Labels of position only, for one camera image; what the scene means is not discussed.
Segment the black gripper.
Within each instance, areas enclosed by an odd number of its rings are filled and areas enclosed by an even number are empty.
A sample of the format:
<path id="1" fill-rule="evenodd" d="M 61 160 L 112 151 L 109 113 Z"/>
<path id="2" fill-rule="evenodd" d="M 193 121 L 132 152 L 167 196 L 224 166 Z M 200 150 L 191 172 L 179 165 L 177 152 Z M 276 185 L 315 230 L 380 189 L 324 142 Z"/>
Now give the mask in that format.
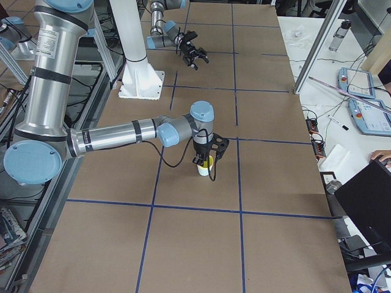
<path id="1" fill-rule="evenodd" d="M 208 167 L 209 157 L 207 156 L 210 154 L 212 144 L 212 142 L 205 144 L 193 142 L 195 157 L 193 158 L 192 162 L 197 165 L 201 165 L 202 167 Z"/>
<path id="2" fill-rule="evenodd" d="M 180 45 L 180 50 L 185 56 L 185 63 L 187 67 L 198 70 L 198 66 L 194 63 L 194 58 L 199 58 L 209 63 L 207 52 L 203 48 L 196 49 L 192 42 L 184 42 Z"/>

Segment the person's hand on mouse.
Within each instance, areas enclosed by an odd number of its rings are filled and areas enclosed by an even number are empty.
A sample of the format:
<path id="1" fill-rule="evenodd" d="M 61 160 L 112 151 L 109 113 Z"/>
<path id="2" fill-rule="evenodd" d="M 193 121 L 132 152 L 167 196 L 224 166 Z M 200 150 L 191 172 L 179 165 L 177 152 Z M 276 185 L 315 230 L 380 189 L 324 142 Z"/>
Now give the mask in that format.
<path id="1" fill-rule="evenodd" d="M 376 150 L 376 151 L 372 152 L 372 154 L 370 156 L 371 161 L 377 159 L 379 162 L 381 162 L 387 168 L 390 168 L 390 158 L 391 158 L 391 151 L 390 150 Z"/>

